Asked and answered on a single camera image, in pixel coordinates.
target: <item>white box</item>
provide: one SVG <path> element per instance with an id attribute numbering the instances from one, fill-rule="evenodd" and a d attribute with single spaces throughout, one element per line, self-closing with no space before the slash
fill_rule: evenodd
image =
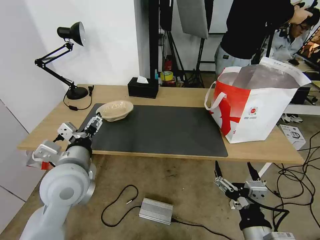
<path id="1" fill-rule="evenodd" d="M 306 140 L 304 139 L 299 128 L 282 124 L 280 124 L 279 126 L 281 127 L 284 135 L 287 137 L 289 142 L 292 143 L 293 147 L 296 150 L 299 150 L 306 143 Z"/>

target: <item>hand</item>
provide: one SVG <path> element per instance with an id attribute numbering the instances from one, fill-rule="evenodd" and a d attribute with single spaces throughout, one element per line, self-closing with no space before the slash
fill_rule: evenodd
<path id="1" fill-rule="evenodd" d="M 308 6 L 303 6 L 300 8 L 297 4 L 300 3 L 300 1 L 295 2 L 294 5 L 294 14 L 289 23 L 294 24 L 300 24 L 302 23 L 307 17 L 311 17 L 313 14 L 311 12 L 306 11 L 305 9 L 308 8 Z"/>

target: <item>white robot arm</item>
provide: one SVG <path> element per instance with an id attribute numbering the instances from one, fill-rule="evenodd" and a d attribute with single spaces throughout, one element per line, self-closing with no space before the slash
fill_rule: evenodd
<path id="1" fill-rule="evenodd" d="M 215 184 L 218 185 L 225 195 L 231 199 L 230 207 L 239 210 L 241 221 L 239 227 L 245 240 L 295 240 L 292 233 L 272 232 L 271 224 L 264 218 L 260 207 L 268 192 L 265 181 L 260 179 L 258 172 L 248 162 L 248 168 L 252 181 L 246 183 L 230 183 L 222 177 L 218 161 L 215 162 Z"/>
<path id="2" fill-rule="evenodd" d="M 70 143 L 66 151 L 62 152 L 60 146 L 48 140 L 34 151 L 35 160 L 51 162 L 55 167 L 40 184 L 44 206 L 31 215 L 20 240 L 65 239 L 64 223 L 70 208 L 87 203 L 95 189 L 96 167 L 91 163 L 91 140 L 101 125 L 99 113 L 80 133 L 70 122 L 63 123 L 58 133 Z"/>

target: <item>shopping bag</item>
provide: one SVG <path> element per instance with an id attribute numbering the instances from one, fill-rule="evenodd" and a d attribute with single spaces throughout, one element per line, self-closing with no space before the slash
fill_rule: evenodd
<path id="1" fill-rule="evenodd" d="M 265 140 L 297 89 L 308 83 L 299 69 L 263 57 L 258 65 L 225 68 L 204 106 L 229 143 Z"/>

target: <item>table leg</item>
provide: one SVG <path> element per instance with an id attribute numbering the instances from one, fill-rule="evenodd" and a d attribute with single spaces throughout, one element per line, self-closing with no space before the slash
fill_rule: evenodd
<path id="1" fill-rule="evenodd" d="M 268 170 L 268 168 L 270 167 L 272 163 L 265 163 L 264 166 L 261 168 L 261 170 L 259 171 L 259 176 L 260 178 L 262 177 L 262 175 Z"/>

